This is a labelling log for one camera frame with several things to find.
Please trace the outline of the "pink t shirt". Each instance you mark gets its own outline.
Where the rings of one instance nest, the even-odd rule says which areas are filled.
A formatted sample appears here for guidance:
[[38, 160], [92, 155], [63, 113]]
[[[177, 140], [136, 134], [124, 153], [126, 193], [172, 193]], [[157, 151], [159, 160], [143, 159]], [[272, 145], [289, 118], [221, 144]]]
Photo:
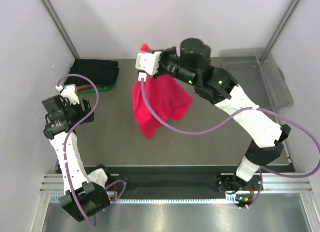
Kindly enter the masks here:
[[[144, 88], [150, 106], [165, 122], [168, 119], [182, 120], [193, 102], [192, 96], [170, 75], [156, 79], [148, 76]], [[133, 86], [131, 96], [136, 123], [142, 134], [147, 139], [152, 139], [162, 124], [145, 105], [139, 81]]]

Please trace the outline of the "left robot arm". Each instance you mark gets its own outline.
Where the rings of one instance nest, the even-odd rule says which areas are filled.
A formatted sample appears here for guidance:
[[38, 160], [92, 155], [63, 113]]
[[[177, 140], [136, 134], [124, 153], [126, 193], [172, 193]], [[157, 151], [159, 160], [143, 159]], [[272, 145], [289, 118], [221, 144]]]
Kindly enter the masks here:
[[110, 206], [106, 190], [113, 177], [102, 165], [87, 173], [82, 162], [73, 126], [94, 121], [90, 102], [84, 98], [72, 104], [69, 98], [55, 95], [42, 102], [47, 114], [44, 135], [53, 146], [61, 168], [64, 196], [59, 202], [75, 220], [82, 222]]

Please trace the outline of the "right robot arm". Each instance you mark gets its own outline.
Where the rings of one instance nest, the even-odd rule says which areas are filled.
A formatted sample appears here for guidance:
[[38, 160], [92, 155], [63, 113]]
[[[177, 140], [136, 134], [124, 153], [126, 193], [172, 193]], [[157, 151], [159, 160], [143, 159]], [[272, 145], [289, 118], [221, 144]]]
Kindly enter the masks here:
[[226, 190], [244, 190], [254, 174], [280, 157], [283, 141], [291, 132], [259, 110], [235, 77], [226, 69], [211, 64], [211, 48], [202, 40], [188, 38], [176, 47], [161, 50], [156, 76], [168, 74], [194, 86], [202, 98], [228, 113], [252, 138], [247, 152], [232, 179], [224, 180]]

